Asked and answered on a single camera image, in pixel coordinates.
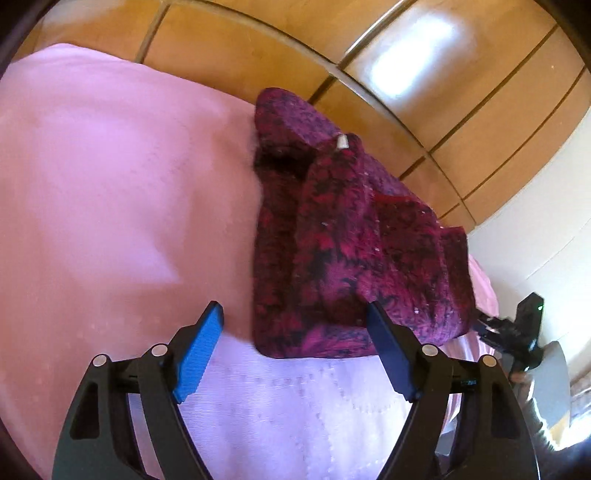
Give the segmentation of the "person's right hand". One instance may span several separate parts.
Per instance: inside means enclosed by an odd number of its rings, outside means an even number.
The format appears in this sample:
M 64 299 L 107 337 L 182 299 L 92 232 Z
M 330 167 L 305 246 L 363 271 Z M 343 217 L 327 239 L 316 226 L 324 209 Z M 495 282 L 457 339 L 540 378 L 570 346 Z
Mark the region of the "person's right hand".
M 513 371 L 509 375 L 509 380 L 513 384 L 526 385 L 526 384 L 530 384 L 531 383 L 532 378 L 531 378 L 531 375 L 528 372 L 525 372 L 525 371 Z

